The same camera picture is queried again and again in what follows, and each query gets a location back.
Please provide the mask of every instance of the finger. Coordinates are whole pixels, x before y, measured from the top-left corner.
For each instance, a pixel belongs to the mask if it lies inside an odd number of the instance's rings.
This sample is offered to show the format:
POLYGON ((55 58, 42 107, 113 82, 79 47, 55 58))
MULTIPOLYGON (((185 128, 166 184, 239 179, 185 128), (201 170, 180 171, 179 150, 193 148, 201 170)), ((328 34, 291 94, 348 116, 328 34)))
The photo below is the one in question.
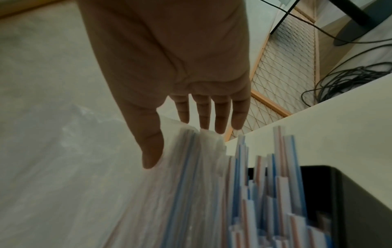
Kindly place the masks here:
POLYGON ((231 95, 233 100, 233 114, 232 114, 232 127, 235 130, 240 130, 245 123, 246 117, 248 116, 250 107, 250 94, 251 87, 250 81, 247 78, 245 87, 231 95))
POLYGON ((154 167, 162 156, 163 134, 156 109, 144 108, 116 99, 125 121, 142 150, 145 169, 154 167))
POLYGON ((176 104, 180 121, 189 123, 189 96, 170 96, 176 104))
POLYGON ((211 98, 209 96, 192 95, 197 104, 199 113, 200 128, 209 129, 209 120, 211 116, 211 98))
POLYGON ((229 120, 231 99, 229 96, 212 96, 211 98, 215 103, 215 131, 223 134, 229 120))

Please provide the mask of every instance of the black container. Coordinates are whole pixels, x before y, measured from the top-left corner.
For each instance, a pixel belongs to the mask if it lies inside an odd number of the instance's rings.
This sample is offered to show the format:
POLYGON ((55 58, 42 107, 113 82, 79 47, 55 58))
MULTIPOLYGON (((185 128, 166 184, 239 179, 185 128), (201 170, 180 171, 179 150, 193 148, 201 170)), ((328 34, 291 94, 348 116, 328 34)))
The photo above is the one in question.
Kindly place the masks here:
MULTIPOLYGON (((303 166, 301 172, 308 219, 316 223, 317 212, 331 217, 334 248, 392 248, 389 208, 336 168, 303 166)), ((253 168, 248 173, 252 179, 253 168)))

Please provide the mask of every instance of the electrical wire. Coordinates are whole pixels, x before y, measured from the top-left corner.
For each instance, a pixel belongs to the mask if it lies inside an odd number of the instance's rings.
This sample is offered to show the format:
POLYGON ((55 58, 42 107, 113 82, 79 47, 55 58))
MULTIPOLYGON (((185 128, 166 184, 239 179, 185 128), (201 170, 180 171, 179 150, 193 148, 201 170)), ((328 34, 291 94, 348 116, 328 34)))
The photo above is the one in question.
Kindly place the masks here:
POLYGON ((298 19, 298 20, 300 20, 301 22, 304 22, 304 23, 309 24, 310 26, 312 26, 312 27, 314 27, 314 28, 320 30, 320 32, 322 32, 323 34, 325 34, 325 35, 327 35, 327 36, 329 36, 329 37, 331 37, 331 38, 333 38, 333 39, 335 39, 335 40, 341 41, 341 42, 352 43, 352 44, 372 44, 372 43, 380 43, 380 42, 385 42, 385 41, 391 41, 391 40, 392 40, 392 38, 390 38, 390 39, 385 39, 385 40, 375 40, 375 41, 348 41, 348 40, 342 40, 342 39, 339 39, 339 38, 337 38, 337 37, 335 37, 335 36, 333 36, 333 35, 331 35, 331 34, 325 32, 324 30, 322 30, 322 29, 319 28, 318 26, 314 25, 313 23, 308 22, 308 21, 306 21, 306 20, 304 20, 304 19, 302 19, 302 18, 300 18, 300 17, 298 17, 298 16, 295 16, 295 15, 291 14, 290 12, 285 11, 284 9, 282 9, 282 8, 276 6, 276 5, 273 5, 272 3, 269 3, 269 2, 267 2, 267 1, 265 1, 265 0, 260 0, 260 1, 262 1, 263 3, 266 3, 266 4, 268 4, 268 5, 270 5, 270 6, 272 6, 272 7, 275 7, 275 8, 277 8, 277 9, 283 11, 283 12, 285 12, 286 14, 288 14, 288 15, 290 15, 290 16, 292 16, 292 17, 298 19))
POLYGON ((321 79, 315 85, 314 89, 303 92, 301 94, 302 102, 309 107, 311 106, 308 103, 306 103, 305 100, 303 99, 303 95, 308 92, 316 92, 319 90, 318 95, 315 96, 315 98, 317 103, 321 103, 323 101, 326 101, 334 97, 339 93, 344 93, 357 86, 364 85, 380 77, 390 74, 392 72, 392 62, 380 62, 368 66, 358 66, 352 69, 336 71, 336 69, 338 69, 340 66, 344 65, 348 61, 358 56, 361 56, 363 54, 366 54, 370 51, 377 50, 383 47, 392 47, 392 44, 383 44, 377 47, 372 47, 343 61, 341 64, 336 66, 333 70, 331 70, 323 79, 321 79), (375 70, 374 67, 389 67, 389 69, 381 71, 381 70, 375 70), (330 81, 323 84, 326 78, 333 75, 335 76, 330 81))

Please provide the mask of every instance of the white countertop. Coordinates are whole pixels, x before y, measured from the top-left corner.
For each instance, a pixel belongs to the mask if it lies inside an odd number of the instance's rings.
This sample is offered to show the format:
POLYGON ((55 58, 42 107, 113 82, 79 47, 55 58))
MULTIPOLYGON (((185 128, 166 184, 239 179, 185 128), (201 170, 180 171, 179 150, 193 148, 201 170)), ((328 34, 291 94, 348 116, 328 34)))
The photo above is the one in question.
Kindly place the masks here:
MULTIPOLYGON (((330 165, 392 209, 392 75, 246 134, 249 165, 274 152, 272 128, 296 137, 300 165, 330 165)), ((237 139, 227 142, 234 155, 237 139)))

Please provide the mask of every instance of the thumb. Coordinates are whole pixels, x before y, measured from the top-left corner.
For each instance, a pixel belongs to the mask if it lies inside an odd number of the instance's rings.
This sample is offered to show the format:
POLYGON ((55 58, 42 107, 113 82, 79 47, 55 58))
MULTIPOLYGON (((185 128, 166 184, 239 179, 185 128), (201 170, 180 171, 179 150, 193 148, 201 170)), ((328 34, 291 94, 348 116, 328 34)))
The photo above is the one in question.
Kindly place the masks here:
POLYGON ((153 168, 162 156, 164 144, 156 109, 139 107, 119 99, 116 101, 128 128, 142 150, 143 167, 153 168))

